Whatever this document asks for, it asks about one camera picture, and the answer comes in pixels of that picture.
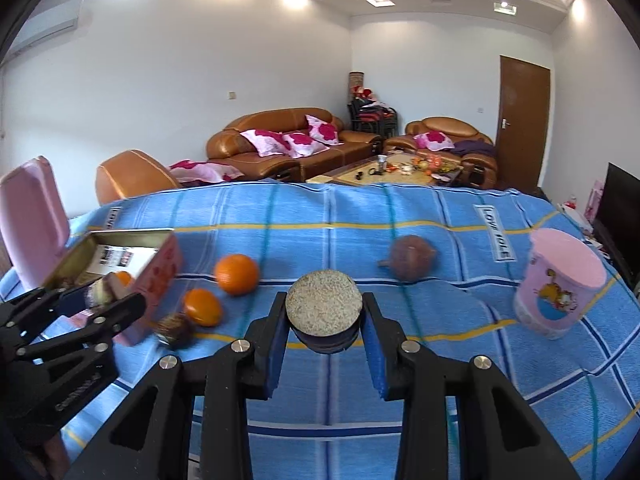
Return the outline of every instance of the pillow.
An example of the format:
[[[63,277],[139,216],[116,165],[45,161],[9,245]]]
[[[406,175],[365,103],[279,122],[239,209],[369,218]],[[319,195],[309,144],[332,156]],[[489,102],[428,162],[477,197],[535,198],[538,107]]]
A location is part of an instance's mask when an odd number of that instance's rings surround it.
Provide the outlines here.
[[[300,132],[283,134],[282,138],[288,142],[290,146],[289,156],[291,158],[315,155],[316,153],[325,152],[329,149],[328,146],[325,146],[317,140],[313,140],[310,136],[301,134]]]
[[[181,160],[169,166],[170,173],[180,183],[201,180],[215,184],[217,182],[229,182],[244,173],[236,170],[228,164],[217,164],[214,162],[193,162],[192,160]]]
[[[306,116],[306,122],[309,124],[309,137],[312,139],[329,146],[340,144],[338,130],[331,123],[325,123],[323,120],[313,117],[313,115]]]
[[[430,150],[432,152],[439,152],[440,150],[452,150],[454,148],[453,142],[442,132],[431,131],[425,134],[418,134],[414,136],[415,143],[418,148]]]
[[[259,156],[289,155],[289,143],[282,138],[282,134],[267,130],[247,130],[240,132],[258,151]]]

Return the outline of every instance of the open box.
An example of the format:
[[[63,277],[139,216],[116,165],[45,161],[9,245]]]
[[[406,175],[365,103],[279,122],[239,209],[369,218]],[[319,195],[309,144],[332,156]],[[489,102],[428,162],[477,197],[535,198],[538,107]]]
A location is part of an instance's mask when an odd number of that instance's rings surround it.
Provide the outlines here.
[[[127,287],[127,293],[140,292],[146,299],[144,316],[118,334],[114,340],[131,346],[143,339],[150,330],[150,322],[171,280],[182,265],[182,254],[172,229],[138,229],[92,231],[84,235],[62,258],[56,269],[44,281],[45,288],[59,288],[69,280],[82,285],[100,278],[100,274],[88,272],[98,246],[118,248],[154,248],[158,250]],[[84,326],[93,312],[85,309],[70,319],[76,326]]]

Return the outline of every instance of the tangerine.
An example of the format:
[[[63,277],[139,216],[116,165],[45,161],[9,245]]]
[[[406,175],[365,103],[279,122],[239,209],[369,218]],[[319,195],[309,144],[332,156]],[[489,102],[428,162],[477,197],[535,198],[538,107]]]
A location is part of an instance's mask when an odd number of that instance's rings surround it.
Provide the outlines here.
[[[260,282],[258,265],[245,254],[230,254],[222,258],[213,269],[218,286],[227,294],[248,294]]]
[[[192,288],[182,298],[184,313],[200,326],[216,326],[224,311],[220,300],[205,288]]]
[[[115,273],[115,275],[118,277],[120,283],[122,283],[122,286],[124,287],[129,286],[129,283],[131,283],[133,280],[133,276],[126,270],[119,270]]]

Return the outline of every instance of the square ceiling light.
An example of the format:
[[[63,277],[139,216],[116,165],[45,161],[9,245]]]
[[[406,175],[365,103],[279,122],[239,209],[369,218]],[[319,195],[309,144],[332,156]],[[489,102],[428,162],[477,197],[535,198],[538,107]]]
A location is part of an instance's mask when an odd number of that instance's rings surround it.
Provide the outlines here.
[[[391,0],[367,0],[374,7],[391,7],[395,5]]]
[[[515,16],[518,12],[518,8],[515,5],[510,5],[507,2],[494,2],[494,11]]]

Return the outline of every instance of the brown leather sofa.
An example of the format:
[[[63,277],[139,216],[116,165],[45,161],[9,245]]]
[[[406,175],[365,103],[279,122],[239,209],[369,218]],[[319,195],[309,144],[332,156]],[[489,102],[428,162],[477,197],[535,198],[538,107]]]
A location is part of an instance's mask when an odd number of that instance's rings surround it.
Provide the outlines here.
[[[139,150],[112,156],[95,173],[95,195],[100,205],[179,187],[180,182],[162,164]]]
[[[240,132],[253,129],[308,133],[305,115],[333,124],[342,144],[331,146],[322,153],[296,159],[287,155],[258,156],[254,146],[240,135]],[[381,147],[380,136],[345,130],[342,121],[327,110],[285,108],[245,115],[232,121],[209,139],[207,157],[210,162],[235,166],[254,180],[271,177],[285,182],[304,182],[313,176],[375,155]]]
[[[432,152],[425,148],[418,148],[414,136],[436,130],[446,134],[453,142],[459,140],[483,140],[493,144],[492,140],[485,134],[480,133],[471,124],[465,123],[451,117],[428,117],[421,121],[412,121],[404,128],[404,135],[391,137],[385,140],[385,152],[388,150],[405,150],[415,152],[417,155],[429,155],[436,153],[443,160],[450,160],[463,167],[460,182],[463,185],[479,187],[480,189],[491,189],[497,181],[498,164],[494,157],[482,153],[469,153],[463,156],[453,155],[447,152]],[[484,177],[482,184],[475,185],[476,176],[481,173]]]

